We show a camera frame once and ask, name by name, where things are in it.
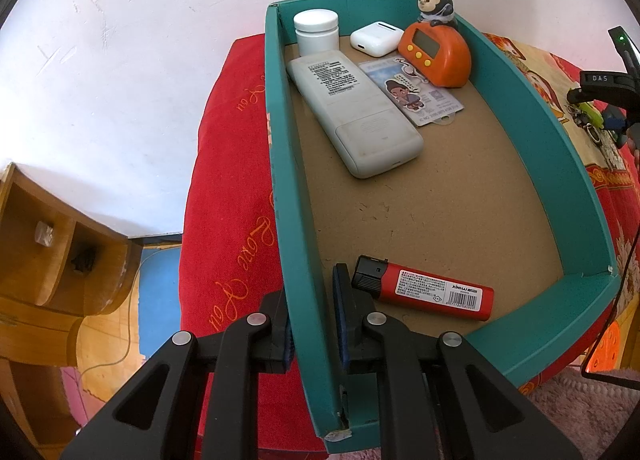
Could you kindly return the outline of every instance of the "black cable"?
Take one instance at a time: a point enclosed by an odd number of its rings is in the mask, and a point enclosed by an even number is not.
[[[625,288],[626,274],[628,273],[631,259],[633,258],[636,252],[636,245],[638,244],[639,237],[640,237],[640,224],[638,224],[636,237],[634,238],[633,243],[631,244],[629,255],[626,257],[625,268],[623,269],[622,276],[620,277],[620,287],[618,289],[618,293],[616,294],[616,297],[613,300],[613,304],[611,305],[611,310],[609,312],[609,316],[607,317],[607,321],[604,323],[604,326],[602,327],[600,334],[598,334],[598,338],[596,339],[596,342],[594,343],[593,347],[591,347],[591,350],[587,354],[586,359],[582,362],[582,366],[580,367],[580,373],[582,374],[583,377],[587,379],[601,380],[602,382],[608,382],[609,384],[616,384],[617,386],[623,386],[625,388],[631,388],[633,390],[640,390],[639,381],[631,380],[631,379],[622,379],[621,377],[614,377],[614,376],[609,376],[604,374],[591,373],[587,371],[587,366],[591,362],[591,358],[593,357],[593,354],[595,353],[596,348],[600,344],[600,341],[602,341],[602,338],[604,337],[605,332],[607,331],[609,326],[615,321],[618,302],[620,301],[620,296],[622,296],[622,291]]]

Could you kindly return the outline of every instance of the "wooden shelf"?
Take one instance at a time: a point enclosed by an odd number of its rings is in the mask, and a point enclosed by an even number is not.
[[[0,359],[0,395],[37,448],[55,450],[75,436],[79,426],[69,411],[59,368]]]
[[[114,242],[83,224],[76,224],[58,287],[47,307],[78,315],[102,312],[122,286],[129,247],[127,240]],[[72,260],[91,249],[95,249],[92,270],[79,272]]]
[[[39,447],[38,452],[44,460],[58,460],[62,455],[63,447]]]
[[[76,366],[82,318],[0,296],[0,356],[27,364]]]
[[[2,183],[0,212],[0,292],[41,305],[56,289],[75,222],[11,182]],[[38,222],[53,227],[53,243],[35,241]]]
[[[50,247],[35,241],[39,222],[53,227]],[[94,265],[81,272],[73,261],[89,249]],[[9,166],[0,184],[0,296],[79,316],[110,312],[129,293],[140,251]]]

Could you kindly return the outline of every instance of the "cartoon card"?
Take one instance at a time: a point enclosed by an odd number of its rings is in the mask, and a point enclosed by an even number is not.
[[[398,53],[359,66],[416,126],[451,116],[464,108],[449,91],[432,85]]]

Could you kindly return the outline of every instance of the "lighter label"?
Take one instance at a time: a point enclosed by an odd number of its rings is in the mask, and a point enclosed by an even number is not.
[[[400,271],[396,294],[472,312],[480,312],[482,305],[481,288],[425,276],[410,270]]]

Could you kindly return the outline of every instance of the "white jar lid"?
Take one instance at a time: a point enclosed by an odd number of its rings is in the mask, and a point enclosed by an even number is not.
[[[312,8],[297,13],[293,24],[302,32],[322,32],[338,26],[338,15],[326,8]]]

